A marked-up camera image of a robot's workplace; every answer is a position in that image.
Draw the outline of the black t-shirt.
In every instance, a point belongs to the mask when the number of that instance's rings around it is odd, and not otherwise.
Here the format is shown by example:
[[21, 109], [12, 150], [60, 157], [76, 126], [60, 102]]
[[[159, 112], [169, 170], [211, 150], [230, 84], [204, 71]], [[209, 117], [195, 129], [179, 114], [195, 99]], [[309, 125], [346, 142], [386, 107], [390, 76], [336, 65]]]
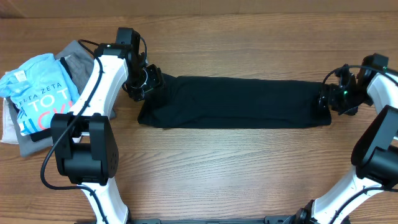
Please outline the black t-shirt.
[[155, 128], [282, 129], [331, 124], [317, 107], [321, 83], [225, 77], [173, 77], [137, 117]]

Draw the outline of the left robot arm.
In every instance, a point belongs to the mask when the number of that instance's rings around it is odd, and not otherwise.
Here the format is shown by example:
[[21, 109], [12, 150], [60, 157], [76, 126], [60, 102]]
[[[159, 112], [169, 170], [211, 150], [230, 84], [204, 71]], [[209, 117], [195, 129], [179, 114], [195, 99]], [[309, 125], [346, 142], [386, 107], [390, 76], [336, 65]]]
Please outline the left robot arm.
[[49, 189], [83, 191], [95, 223], [132, 223], [116, 184], [119, 151], [109, 120], [120, 90], [143, 101], [165, 84], [161, 69], [139, 51], [144, 42], [134, 29], [120, 27], [114, 43], [96, 44], [93, 71], [79, 99], [50, 123], [53, 146], [40, 179]]

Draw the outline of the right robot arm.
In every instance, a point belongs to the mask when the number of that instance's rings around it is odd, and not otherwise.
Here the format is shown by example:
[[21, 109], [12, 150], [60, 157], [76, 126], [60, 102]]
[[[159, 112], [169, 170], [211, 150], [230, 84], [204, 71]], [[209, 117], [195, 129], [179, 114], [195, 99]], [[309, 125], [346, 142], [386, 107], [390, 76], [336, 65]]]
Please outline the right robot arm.
[[381, 54], [368, 55], [358, 74], [345, 64], [333, 70], [337, 85], [323, 85], [318, 104], [339, 114], [354, 115], [358, 106], [373, 105], [377, 117], [353, 148], [352, 167], [325, 195], [311, 200], [284, 223], [348, 223], [349, 214], [373, 195], [396, 192], [397, 71]]

